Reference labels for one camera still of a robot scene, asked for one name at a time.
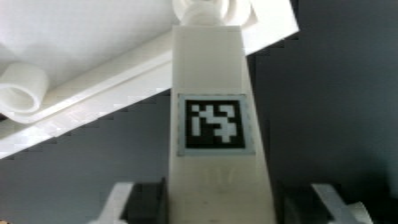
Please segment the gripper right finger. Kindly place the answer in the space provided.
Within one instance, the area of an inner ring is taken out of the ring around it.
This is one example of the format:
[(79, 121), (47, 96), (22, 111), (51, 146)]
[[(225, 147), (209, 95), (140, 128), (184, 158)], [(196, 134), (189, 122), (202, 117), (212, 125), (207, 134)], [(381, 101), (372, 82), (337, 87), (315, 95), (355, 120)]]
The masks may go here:
[(282, 224), (374, 224), (363, 203), (347, 204), (326, 183), (285, 189), (280, 217)]

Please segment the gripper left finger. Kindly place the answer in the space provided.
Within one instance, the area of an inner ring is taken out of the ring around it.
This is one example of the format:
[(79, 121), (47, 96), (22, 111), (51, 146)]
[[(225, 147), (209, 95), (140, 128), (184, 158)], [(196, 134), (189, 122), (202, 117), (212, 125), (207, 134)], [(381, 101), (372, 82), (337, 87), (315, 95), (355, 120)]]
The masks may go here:
[(116, 183), (86, 224), (163, 224), (163, 182)]

